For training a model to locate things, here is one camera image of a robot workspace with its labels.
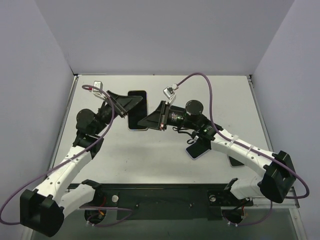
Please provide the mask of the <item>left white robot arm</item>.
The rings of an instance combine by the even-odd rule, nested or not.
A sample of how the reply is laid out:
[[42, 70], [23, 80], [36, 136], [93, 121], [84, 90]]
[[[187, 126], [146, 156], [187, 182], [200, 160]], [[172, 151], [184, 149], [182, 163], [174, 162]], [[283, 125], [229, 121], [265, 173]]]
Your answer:
[[101, 208], [106, 203], [102, 185], [84, 180], [71, 192], [66, 192], [74, 178], [98, 154], [104, 135], [113, 120], [124, 118], [129, 111], [143, 102], [138, 95], [118, 95], [111, 91], [93, 91], [103, 100], [97, 112], [82, 109], [76, 115], [76, 137], [60, 165], [52, 168], [45, 180], [20, 196], [20, 223], [47, 237], [53, 237], [64, 219], [81, 206], [88, 204]]

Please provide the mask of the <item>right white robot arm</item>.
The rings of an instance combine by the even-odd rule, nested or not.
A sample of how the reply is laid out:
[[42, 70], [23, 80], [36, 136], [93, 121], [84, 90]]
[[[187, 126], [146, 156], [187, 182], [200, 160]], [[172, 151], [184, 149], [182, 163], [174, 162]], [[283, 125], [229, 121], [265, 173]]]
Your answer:
[[212, 125], [203, 110], [198, 100], [188, 101], [184, 108], [161, 101], [154, 112], [138, 121], [138, 125], [159, 131], [168, 126], [176, 131], [192, 130], [192, 142], [186, 152], [193, 160], [214, 150], [253, 170], [256, 173], [253, 178], [234, 178], [227, 184], [223, 192], [226, 203], [234, 205], [239, 200], [254, 197], [282, 203], [296, 180], [290, 155], [284, 151], [265, 151], [239, 139], [221, 126]]

